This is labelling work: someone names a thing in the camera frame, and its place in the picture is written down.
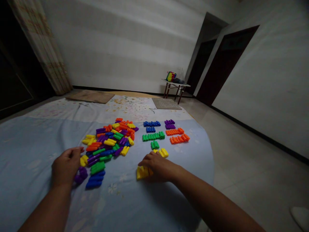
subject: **hand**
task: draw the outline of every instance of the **hand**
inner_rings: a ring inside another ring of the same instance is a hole
[[[147,154],[138,165],[148,167],[154,172],[152,176],[146,178],[151,182],[174,182],[185,172],[181,166],[163,158],[159,152],[153,151]]]
[[[72,186],[74,176],[80,167],[80,153],[83,147],[74,147],[65,150],[52,164],[52,186]]]

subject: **small table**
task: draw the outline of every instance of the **small table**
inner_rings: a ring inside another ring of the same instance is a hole
[[[163,81],[166,82],[166,87],[165,87],[165,91],[164,91],[163,98],[167,98],[167,97],[168,97],[168,92],[170,91],[170,89],[177,88],[177,93],[176,93],[175,98],[174,98],[174,101],[175,101],[175,100],[176,100],[176,97],[177,97],[177,94],[178,94],[178,91],[179,91],[179,89],[180,89],[181,94],[180,94],[180,97],[179,97],[179,100],[178,100],[178,105],[179,105],[180,99],[181,99],[181,97],[183,96],[184,89],[185,89],[186,87],[191,87],[191,85],[188,85],[188,84],[177,84],[177,83],[169,82],[169,81],[167,81],[166,79],[161,79],[161,80],[163,80]]]

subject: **bed sheet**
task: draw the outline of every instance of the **bed sheet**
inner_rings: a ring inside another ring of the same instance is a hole
[[[151,151],[144,121],[173,119],[190,136],[186,144],[158,140],[171,161],[213,184],[214,163],[205,130],[183,110],[157,110],[149,98],[115,96],[106,104],[61,99],[0,125],[1,231],[16,231],[46,195],[51,164],[67,148],[82,145],[94,134],[123,117],[140,128],[128,154],[106,163],[98,189],[85,190],[87,180],[72,191],[66,231],[194,231],[200,217],[170,183],[136,181],[137,164]]]

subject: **table leg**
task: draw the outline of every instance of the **table leg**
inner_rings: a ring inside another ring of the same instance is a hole
[[[164,95],[163,95],[163,98],[165,98],[165,93],[166,93],[167,85],[168,85],[168,83],[166,83],[166,86],[165,86],[165,91],[164,91]]]
[[[185,89],[186,87],[184,86],[184,88],[181,88],[181,94],[180,94],[180,98],[179,98],[179,100],[178,100],[178,105],[179,105],[179,102],[180,102],[180,99],[181,99],[181,97],[183,96],[183,92],[184,92],[184,89]]]
[[[176,93],[176,95],[175,95],[174,101],[176,100],[176,97],[177,97],[177,94],[178,94],[179,88],[180,88],[180,86],[178,86],[178,88],[177,88],[177,93]]]
[[[171,87],[171,84],[169,84],[169,85],[168,85],[168,89],[167,89],[166,98],[168,97],[168,92],[170,91],[170,87]]]

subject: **forearm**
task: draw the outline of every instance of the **forearm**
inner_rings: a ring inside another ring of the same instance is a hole
[[[19,232],[64,231],[70,208],[70,185],[54,186]]]
[[[264,231],[221,192],[190,172],[183,170],[173,183],[212,231]]]

